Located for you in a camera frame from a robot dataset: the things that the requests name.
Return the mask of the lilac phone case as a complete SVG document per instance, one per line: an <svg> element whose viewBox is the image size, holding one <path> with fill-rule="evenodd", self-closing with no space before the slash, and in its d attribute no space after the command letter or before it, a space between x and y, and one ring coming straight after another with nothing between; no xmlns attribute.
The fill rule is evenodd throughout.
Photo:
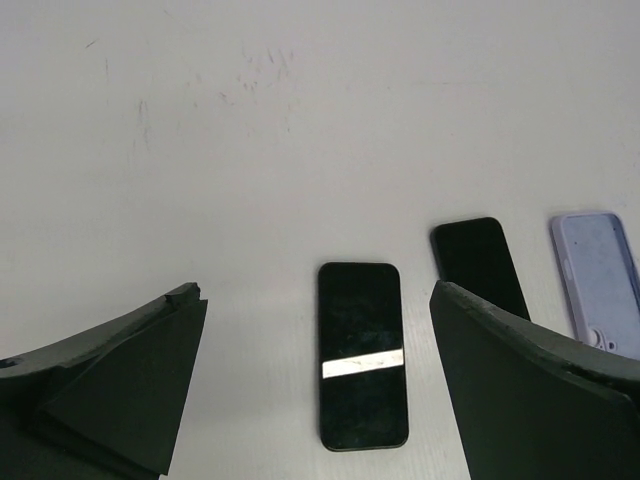
<svg viewBox="0 0 640 480"><path fill-rule="evenodd" d="M577 212L550 222L577 340L639 358L639 275L613 212Z"/></svg>

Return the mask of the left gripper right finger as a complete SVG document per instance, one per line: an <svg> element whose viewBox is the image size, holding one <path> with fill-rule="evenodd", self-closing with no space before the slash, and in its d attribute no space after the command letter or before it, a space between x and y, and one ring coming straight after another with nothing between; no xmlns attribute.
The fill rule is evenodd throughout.
<svg viewBox="0 0 640 480"><path fill-rule="evenodd" d="M471 478L638 478L638 361L449 282L430 312Z"/></svg>

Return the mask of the black smartphone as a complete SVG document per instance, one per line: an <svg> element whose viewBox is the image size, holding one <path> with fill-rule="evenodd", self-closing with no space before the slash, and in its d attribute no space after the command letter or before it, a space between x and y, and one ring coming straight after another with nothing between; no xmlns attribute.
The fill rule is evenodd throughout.
<svg viewBox="0 0 640 480"><path fill-rule="evenodd" d="M388 263L328 262L317 276L319 435L334 452L409 437L400 275Z"/></svg>

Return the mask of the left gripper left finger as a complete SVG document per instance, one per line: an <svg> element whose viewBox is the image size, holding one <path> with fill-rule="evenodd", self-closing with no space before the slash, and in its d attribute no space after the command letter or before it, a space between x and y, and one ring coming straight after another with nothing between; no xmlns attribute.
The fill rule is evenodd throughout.
<svg viewBox="0 0 640 480"><path fill-rule="evenodd" d="M121 317L1 361L4 479L168 474L208 302L185 283Z"/></svg>

